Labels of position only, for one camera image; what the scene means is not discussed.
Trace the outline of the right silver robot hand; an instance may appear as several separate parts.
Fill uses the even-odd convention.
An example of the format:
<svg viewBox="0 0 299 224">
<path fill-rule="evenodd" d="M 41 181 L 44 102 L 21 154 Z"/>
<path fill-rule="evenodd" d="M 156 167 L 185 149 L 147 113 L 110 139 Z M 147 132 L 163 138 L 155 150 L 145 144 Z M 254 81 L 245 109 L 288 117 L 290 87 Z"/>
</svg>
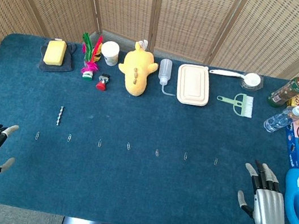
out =
<svg viewBox="0 0 299 224">
<path fill-rule="evenodd" d="M 284 199 L 276 175 L 265 163 L 250 163 L 245 167 L 251 177 L 254 194 L 253 207 L 248 206 L 243 191 L 238 191 L 240 208 L 254 220 L 255 224 L 285 224 Z"/>
</svg>

